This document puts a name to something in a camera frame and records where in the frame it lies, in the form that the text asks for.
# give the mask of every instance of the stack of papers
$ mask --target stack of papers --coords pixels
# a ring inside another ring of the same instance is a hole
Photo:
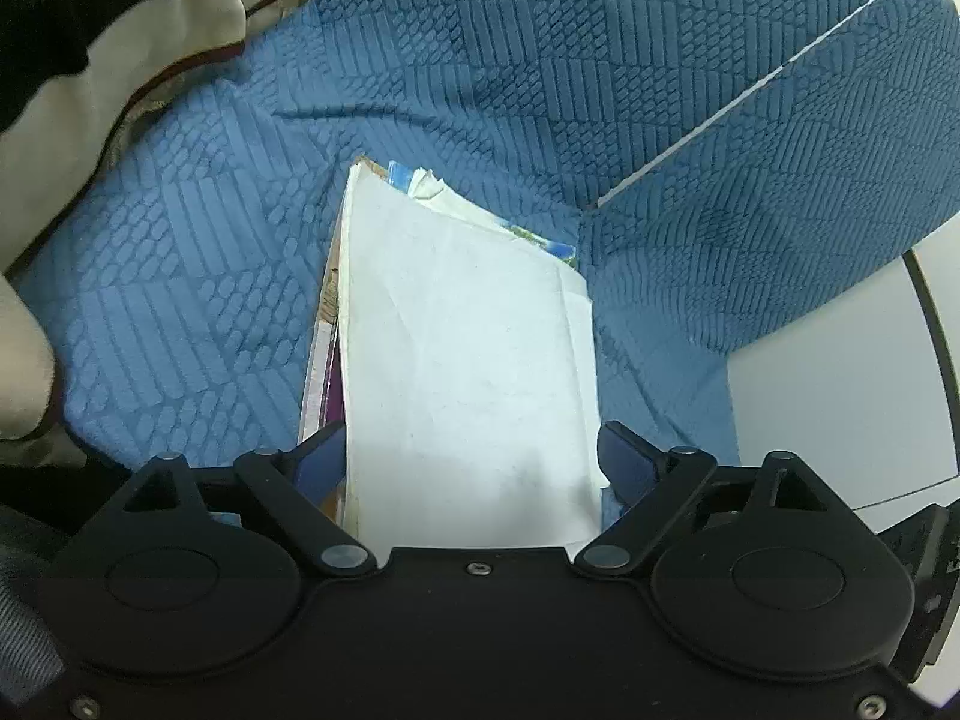
[[[573,247],[426,170],[385,176],[365,161],[350,171],[338,244],[336,316],[328,306],[311,374],[328,382],[339,338],[344,528],[381,563],[394,546],[573,553],[595,538],[606,480]],[[323,422],[328,394],[308,381],[301,435]]]

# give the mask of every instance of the blue textured fabric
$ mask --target blue textured fabric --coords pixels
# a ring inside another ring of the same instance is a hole
[[[951,0],[878,0],[590,215],[601,333],[640,305],[731,352],[955,214],[958,25]]]
[[[624,282],[640,205],[583,210],[863,1],[313,1],[179,100],[18,283],[64,364],[66,418],[131,466],[290,446],[330,228],[365,153],[579,242],[603,416],[735,463],[723,348],[678,332],[698,322],[683,301]],[[901,41],[875,31],[876,50]]]

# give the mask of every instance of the circular cover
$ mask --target circular cover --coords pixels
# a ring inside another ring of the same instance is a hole
[[[651,576],[681,637],[723,665],[784,680],[889,661],[913,584],[883,544],[822,512],[768,509],[685,538]]]
[[[293,613],[299,570],[264,536],[165,512],[124,524],[81,533],[38,588],[44,621],[83,661],[137,675],[205,671],[258,649]]]

